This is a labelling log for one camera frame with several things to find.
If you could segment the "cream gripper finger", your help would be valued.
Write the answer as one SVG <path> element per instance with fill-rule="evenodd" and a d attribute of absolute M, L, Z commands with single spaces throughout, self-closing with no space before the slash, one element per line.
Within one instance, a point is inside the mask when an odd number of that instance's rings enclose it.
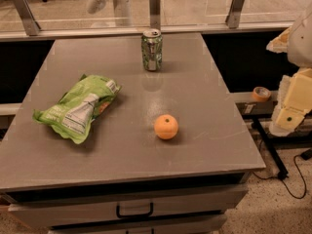
<path fill-rule="evenodd" d="M 267 44 L 266 50 L 277 54 L 286 53 L 288 51 L 290 32 L 290 28 L 285 29 L 280 35 Z"/>
<path fill-rule="evenodd" d="M 275 124 L 281 129 L 294 131 L 304 120 L 305 112 L 293 107 L 278 108 Z"/>

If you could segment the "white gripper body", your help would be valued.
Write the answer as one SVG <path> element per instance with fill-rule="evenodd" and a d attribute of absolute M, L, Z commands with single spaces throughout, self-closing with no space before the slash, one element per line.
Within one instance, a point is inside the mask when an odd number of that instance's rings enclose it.
<path fill-rule="evenodd" d="M 303 115 L 312 110 L 312 69 L 300 68 L 291 78 L 284 107 Z"/>

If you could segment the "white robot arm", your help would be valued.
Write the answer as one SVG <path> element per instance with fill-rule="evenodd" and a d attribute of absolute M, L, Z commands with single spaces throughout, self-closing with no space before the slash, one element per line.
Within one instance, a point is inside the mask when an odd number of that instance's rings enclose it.
<path fill-rule="evenodd" d="M 266 49 L 286 53 L 288 61 L 298 67 L 292 77 L 282 77 L 269 126 L 271 134 L 285 137 L 312 110 L 312 8 L 308 7 L 291 27 L 271 40 Z"/>

